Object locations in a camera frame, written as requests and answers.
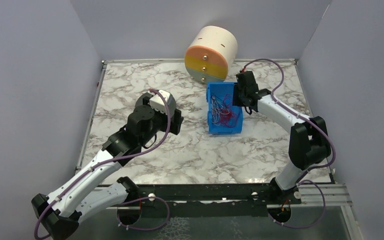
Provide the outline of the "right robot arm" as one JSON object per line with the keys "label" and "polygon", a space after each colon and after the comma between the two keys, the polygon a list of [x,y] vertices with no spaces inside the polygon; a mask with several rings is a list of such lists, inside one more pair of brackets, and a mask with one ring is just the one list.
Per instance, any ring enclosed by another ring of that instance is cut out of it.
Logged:
{"label": "right robot arm", "polygon": [[269,183],[268,194],[273,200],[289,195],[305,172],[332,153],[326,139],[325,120],[320,116],[300,114],[276,98],[270,90],[259,89],[252,71],[236,75],[233,105],[243,107],[248,114],[262,114],[289,133],[289,162]]}

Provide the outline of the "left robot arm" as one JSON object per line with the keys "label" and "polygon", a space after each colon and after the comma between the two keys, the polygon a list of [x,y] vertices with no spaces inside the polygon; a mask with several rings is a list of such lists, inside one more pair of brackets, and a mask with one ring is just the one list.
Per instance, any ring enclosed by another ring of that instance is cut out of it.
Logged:
{"label": "left robot arm", "polygon": [[140,96],[127,123],[110,135],[95,157],[65,184],[48,194],[37,194],[31,201],[39,227],[54,240],[69,238],[79,225],[106,209],[121,204],[140,203],[138,186],[128,177],[121,177],[103,190],[96,187],[109,175],[124,167],[133,158],[156,150],[160,144],[148,146],[157,133],[166,138],[180,132],[183,117],[170,92],[150,89]]}

